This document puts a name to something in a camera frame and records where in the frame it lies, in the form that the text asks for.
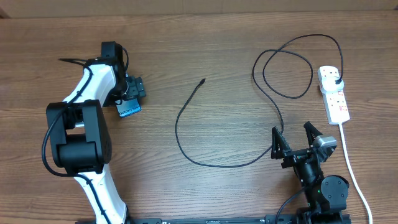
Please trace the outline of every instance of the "wood grain surface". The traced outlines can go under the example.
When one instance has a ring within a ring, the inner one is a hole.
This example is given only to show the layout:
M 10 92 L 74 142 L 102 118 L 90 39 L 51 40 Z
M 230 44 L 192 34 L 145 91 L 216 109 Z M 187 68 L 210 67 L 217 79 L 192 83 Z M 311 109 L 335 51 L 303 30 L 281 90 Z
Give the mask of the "wood grain surface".
M 40 146 L 46 106 L 62 101 L 81 78 L 81 67 L 57 59 L 97 57 L 101 42 L 109 40 L 128 49 L 128 72 L 142 77 L 147 91 L 142 111 L 134 116 L 120 119 L 115 108 L 104 108 L 113 141 L 111 172 L 131 214 L 170 219 L 276 213 L 299 189 L 292 169 L 282 169 L 270 154 L 237 169 L 194 165 L 177 147 L 174 124 L 194 87 L 206 78 L 180 118 L 183 148 L 194 160 L 210 164 L 254 159 L 271 145 L 271 128 L 280 121 L 251 79 L 253 63 L 263 50 L 312 33 L 331 35 L 341 44 L 351 164 L 374 222 L 397 223 L 395 11 L 0 20 L 0 223 L 59 224 L 94 217 L 76 181 L 45 170 Z M 326 38 L 298 40 L 287 49 L 308 58 L 315 71 L 322 65 L 340 68 L 338 51 Z M 256 68 L 259 80 L 265 59 Z M 308 65 L 286 54 L 276 55 L 266 72 L 270 84 L 288 95 L 303 92 L 310 79 Z M 261 86 L 281 109 L 290 146 L 307 146 L 303 124 L 310 120 L 339 141 L 338 150 L 322 164 L 325 175 L 342 175 L 352 183 L 338 127 L 327 122 L 316 72 L 314 76 L 298 100 L 276 95 L 264 82 Z M 344 213 L 355 224 L 367 223 L 351 186 Z M 285 212 L 300 206 L 305 206 L 303 196 Z

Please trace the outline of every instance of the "blue object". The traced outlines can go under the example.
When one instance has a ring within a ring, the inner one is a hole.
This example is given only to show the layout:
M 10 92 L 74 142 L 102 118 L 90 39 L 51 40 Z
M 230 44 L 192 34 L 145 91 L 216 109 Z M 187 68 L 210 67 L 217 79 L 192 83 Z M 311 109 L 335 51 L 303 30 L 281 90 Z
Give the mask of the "blue object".
M 121 118 L 125 118 L 127 116 L 130 116 L 132 114 L 135 114 L 135 113 L 141 111 L 141 106 L 138 103 L 137 99 L 129 100 L 129 101 L 122 100 L 122 104 L 116 105 L 116 107 L 118 109 L 119 116 Z

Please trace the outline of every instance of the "wooden table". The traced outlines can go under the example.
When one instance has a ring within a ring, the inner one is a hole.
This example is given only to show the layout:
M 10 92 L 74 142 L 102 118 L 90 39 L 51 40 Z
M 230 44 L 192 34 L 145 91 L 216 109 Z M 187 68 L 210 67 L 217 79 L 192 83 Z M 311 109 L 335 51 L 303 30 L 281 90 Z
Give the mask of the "wooden table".
M 251 69 L 265 49 L 304 34 L 328 34 L 341 44 L 345 93 L 351 120 L 345 127 L 354 173 L 375 223 L 398 215 L 398 13 L 300 12 L 204 16 L 87 17 L 0 20 L 0 223 L 73 223 L 94 217 L 72 178 L 49 174 L 40 159 L 47 129 L 45 108 L 62 101 L 81 78 L 81 67 L 60 57 L 93 58 L 102 41 L 129 51 L 129 73 L 144 80 L 142 111 L 120 119 L 104 108 L 111 139 L 113 179 L 134 217 L 261 217 L 276 213 L 300 186 L 292 169 L 266 154 L 238 169 L 192 164 L 177 147 L 178 111 L 202 79 L 206 83 L 180 119 L 180 140 L 194 160 L 210 164 L 249 162 L 271 144 L 279 126 L 274 106 L 254 86 Z M 334 43 L 323 37 L 298 40 L 287 49 L 315 69 L 313 85 L 298 99 L 271 92 L 294 149 L 307 146 L 302 125 L 310 120 L 339 140 L 324 164 L 325 175 L 352 183 L 337 126 L 327 122 L 316 70 L 340 68 Z M 256 69 L 258 79 L 266 57 Z M 269 82 L 288 95 L 304 91 L 308 65 L 279 54 L 267 69 Z M 305 206 L 303 196 L 285 212 Z M 367 223 L 353 185 L 348 209 L 353 223 Z

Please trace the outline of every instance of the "white power strip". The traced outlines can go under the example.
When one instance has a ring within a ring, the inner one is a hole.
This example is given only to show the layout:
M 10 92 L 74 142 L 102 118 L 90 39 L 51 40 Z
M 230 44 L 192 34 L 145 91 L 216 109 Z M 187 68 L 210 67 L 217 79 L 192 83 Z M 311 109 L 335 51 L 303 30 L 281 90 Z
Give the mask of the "white power strip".
M 353 180 L 354 186 L 361 197 L 366 211 L 368 211 L 369 224 L 373 224 L 373 217 L 371 209 L 366 201 L 361 189 L 356 182 L 354 172 L 349 163 L 346 141 L 343 132 L 343 123 L 349 120 L 349 113 L 346 98 L 344 96 L 344 83 L 335 84 L 335 80 L 340 77 L 338 69 L 332 66 L 322 66 L 318 70 L 319 86 L 325 102 L 326 115 L 328 116 L 329 124 L 338 124 L 341 134 L 341 142 L 343 144 L 344 157 L 346 159 L 349 174 Z

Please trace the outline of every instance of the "power plug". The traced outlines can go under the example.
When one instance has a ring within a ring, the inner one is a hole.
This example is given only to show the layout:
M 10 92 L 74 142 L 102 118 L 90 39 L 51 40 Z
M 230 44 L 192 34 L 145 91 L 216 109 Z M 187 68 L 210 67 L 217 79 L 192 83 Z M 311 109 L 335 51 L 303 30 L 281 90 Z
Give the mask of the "power plug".
M 340 78 L 338 69 L 333 66 L 322 66 L 318 69 L 319 87 L 322 93 L 333 93 L 343 90 L 344 81 L 339 84 L 336 81 Z
M 344 81 L 342 80 L 340 84 L 335 82 L 340 78 L 338 69 L 322 66 L 318 70 L 318 77 L 329 124 L 341 124 L 348 121 L 349 113 L 343 91 Z

